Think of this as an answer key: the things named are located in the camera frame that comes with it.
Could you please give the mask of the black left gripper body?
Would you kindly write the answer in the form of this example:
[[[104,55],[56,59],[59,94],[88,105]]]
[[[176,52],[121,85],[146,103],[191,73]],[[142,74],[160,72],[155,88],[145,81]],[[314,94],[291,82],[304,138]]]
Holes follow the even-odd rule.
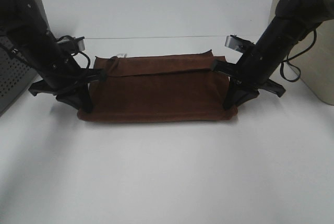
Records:
[[[49,93],[57,95],[76,95],[78,88],[84,84],[89,85],[93,81],[106,80],[106,71],[103,69],[77,68],[70,74],[62,73],[59,69],[49,68],[37,69],[42,76],[42,80],[33,83],[29,87],[29,92],[36,96],[39,93]]]

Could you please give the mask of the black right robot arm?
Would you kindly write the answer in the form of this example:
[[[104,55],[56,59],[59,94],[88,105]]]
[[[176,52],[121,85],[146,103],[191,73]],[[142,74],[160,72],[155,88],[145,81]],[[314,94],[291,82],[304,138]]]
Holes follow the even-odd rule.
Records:
[[[333,0],[279,0],[275,16],[256,43],[234,35],[225,46],[241,52],[237,63],[214,61],[214,72],[229,76],[229,88],[223,107],[239,106],[266,90],[281,97],[282,85],[270,80],[280,64],[288,62],[288,54],[296,44],[325,21],[333,19]]]

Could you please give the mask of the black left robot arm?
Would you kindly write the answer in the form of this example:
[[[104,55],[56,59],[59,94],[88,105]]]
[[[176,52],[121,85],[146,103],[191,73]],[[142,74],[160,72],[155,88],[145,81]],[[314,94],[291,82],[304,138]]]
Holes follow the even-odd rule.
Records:
[[[11,58],[33,68],[42,78],[29,87],[36,96],[52,94],[57,101],[90,113],[89,83],[105,80],[102,69],[91,69],[83,38],[56,38],[34,0],[1,0],[1,33],[12,48],[1,48]]]

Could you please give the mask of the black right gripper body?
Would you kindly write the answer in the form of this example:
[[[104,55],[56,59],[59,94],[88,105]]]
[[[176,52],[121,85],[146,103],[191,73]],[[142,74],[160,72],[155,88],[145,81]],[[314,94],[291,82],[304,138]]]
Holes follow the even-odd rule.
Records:
[[[214,60],[211,65],[213,72],[227,75],[230,79],[235,79],[240,86],[240,90],[250,91],[262,89],[271,92],[279,98],[284,94],[284,87],[271,79],[267,79],[264,83],[259,84],[253,81],[250,77],[247,77],[239,71],[236,64],[232,64],[226,61]]]

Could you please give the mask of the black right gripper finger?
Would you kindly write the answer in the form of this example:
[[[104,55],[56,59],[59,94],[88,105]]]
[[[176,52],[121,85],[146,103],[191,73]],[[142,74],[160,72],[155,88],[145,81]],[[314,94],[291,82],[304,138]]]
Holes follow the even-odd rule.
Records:
[[[240,105],[246,103],[249,100],[256,99],[259,96],[258,90],[239,90],[235,95],[235,105],[239,107]]]
[[[223,102],[223,108],[225,110],[230,109],[233,106],[237,106],[240,99],[240,86],[235,79],[230,79],[228,91]]]

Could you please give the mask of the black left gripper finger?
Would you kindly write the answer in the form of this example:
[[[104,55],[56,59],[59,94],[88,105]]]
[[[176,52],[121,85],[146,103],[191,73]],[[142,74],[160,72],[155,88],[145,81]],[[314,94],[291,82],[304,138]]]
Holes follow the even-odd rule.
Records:
[[[86,113],[91,113],[93,109],[92,100],[89,93],[89,88],[87,84],[78,88],[78,97],[80,109],[85,111]]]
[[[56,100],[65,103],[75,109],[81,108],[81,102],[76,95],[57,95]]]

